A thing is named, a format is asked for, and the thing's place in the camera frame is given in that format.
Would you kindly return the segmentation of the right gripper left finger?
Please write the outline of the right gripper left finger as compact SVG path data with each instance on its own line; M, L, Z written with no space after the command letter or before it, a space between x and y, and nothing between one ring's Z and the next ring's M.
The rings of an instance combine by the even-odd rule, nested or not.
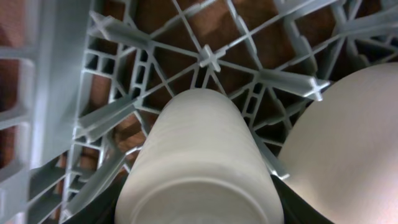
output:
M116 203L126 179L126 175L117 177L104 192L64 224L114 224Z

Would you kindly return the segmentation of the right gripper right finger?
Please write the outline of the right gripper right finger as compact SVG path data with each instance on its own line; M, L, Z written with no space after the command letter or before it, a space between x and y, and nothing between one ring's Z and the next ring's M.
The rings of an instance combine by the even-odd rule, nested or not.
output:
M284 212L285 224L332 224L277 176L271 175Z

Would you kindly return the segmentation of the beige plate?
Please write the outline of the beige plate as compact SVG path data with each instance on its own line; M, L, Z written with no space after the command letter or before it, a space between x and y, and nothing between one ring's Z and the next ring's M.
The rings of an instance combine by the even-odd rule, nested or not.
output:
M333 223L396 223L397 64L329 87L293 126L279 160L286 184Z

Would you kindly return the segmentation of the white cup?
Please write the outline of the white cup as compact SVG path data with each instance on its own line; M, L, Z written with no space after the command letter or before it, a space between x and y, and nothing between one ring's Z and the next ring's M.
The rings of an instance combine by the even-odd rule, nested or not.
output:
M193 89L163 109L123 186L116 223L283 223L271 175L235 104Z

